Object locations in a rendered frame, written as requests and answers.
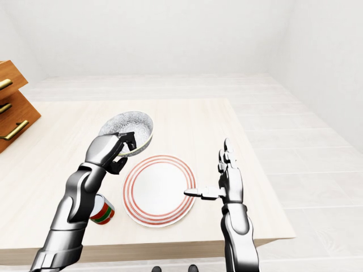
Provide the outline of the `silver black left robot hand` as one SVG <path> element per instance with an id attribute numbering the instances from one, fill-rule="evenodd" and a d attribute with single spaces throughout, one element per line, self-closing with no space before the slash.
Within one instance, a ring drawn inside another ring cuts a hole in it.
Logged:
<path id="1" fill-rule="evenodd" d="M 136 149 L 134 132 L 112 133 L 97 136 L 90 144 L 86 152 L 86 163 L 92 163 L 104 168 L 108 173 L 118 175 L 126 165 L 127 158 L 113 161 L 122 151 L 124 144 L 131 151 Z"/>

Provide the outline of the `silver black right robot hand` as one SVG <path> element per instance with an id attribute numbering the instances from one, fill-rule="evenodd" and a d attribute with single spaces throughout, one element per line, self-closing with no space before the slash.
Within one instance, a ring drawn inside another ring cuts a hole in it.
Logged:
<path id="1" fill-rule="evenodd" d="M 200 197 L 203 200 L 216 200 L 221 198 L 223 203 L 243 203 L 243 180 L 240 169 L 237 166 L 235 152 L 231 141 L 226 138 L 223 149 L 218 153 L 218 180 L 219 188 L 204 187 L 190 188 L 184 191 L 189 197 Z"/>

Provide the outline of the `patterned grey bowl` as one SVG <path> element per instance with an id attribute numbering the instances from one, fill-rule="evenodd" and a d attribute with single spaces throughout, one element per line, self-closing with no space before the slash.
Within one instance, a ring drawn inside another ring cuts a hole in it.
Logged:
<path id="1" fill-rule="evenodd" d="M 120 151 L 120 157 L 135 156 L 145 150 L 153 137 L 153 120 L 140 111 L 128 111 L 120 113 L 109 119 L 100 129 L 99 135 L 112 133 L 134 132 L 136 149 L 130 150 L 127 145 Z"/>

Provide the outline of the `white plate with red rings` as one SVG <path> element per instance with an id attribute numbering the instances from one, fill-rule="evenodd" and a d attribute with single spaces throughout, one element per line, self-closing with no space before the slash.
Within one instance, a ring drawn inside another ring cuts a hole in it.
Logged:
<path id="1" fill-rule="evenodd" d="M 125 212 L 136 223 L 161 228 L 187 215 L 195 199 L 184 192 L 196 187 L 196 176 L 184 160 L 154 155 L 126 174 L 121 199 Z"/>

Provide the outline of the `red green striped tin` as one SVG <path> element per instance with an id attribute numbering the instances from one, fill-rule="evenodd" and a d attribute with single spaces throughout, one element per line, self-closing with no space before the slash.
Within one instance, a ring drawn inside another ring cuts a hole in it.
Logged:
<path id="1" fill-rule="evenodd" d="M 114 216 L 115 209 L 108 199 L 102 194 L 95 196 L 94 208 L 90 215 L 90 220 L 96 224 L 107 224 Z"/>

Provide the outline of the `wooden cabinet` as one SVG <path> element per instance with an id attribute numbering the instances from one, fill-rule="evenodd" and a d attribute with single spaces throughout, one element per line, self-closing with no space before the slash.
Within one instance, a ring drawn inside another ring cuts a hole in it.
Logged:
<path id="1" fill-rule="evenodd" d="M 12 61 L 0 61 L 0 153 L 41 117 L 20 92 L 27 83 Z"/>

